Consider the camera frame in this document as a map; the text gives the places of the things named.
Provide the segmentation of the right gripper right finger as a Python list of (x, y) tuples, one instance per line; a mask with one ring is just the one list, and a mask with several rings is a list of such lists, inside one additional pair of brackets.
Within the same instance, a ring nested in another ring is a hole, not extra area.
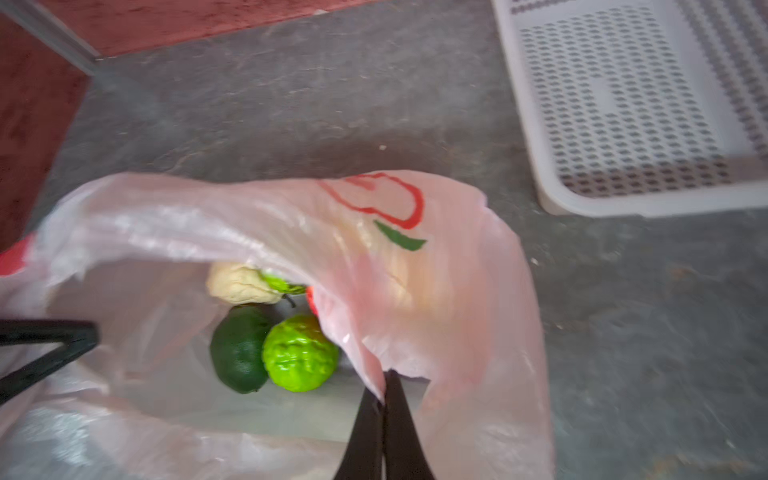
[(400, 375), (385, 373), (383, 456), (387, 479), (434, 480), (424, 455)]

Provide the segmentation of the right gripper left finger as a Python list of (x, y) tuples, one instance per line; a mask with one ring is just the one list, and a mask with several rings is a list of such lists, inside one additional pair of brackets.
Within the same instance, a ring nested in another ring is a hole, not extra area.
[(334, 480), (383, 478), (383, 416), (378, 401), (362, 401)]

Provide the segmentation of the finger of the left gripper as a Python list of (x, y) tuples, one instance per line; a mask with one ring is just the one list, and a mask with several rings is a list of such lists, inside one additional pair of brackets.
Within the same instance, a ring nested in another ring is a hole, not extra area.
[(99, 329), (81, 320), (1, 320), (2, 347), (49, 344), (56, 347), (1, 377), (2, 405), (95, 349)]

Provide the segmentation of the white perforated plastic basket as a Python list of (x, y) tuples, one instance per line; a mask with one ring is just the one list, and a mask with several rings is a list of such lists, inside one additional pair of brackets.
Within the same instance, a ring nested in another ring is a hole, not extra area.
[(767, 204), (763, 1), (497, 1), (538, 201), (669, 217)]

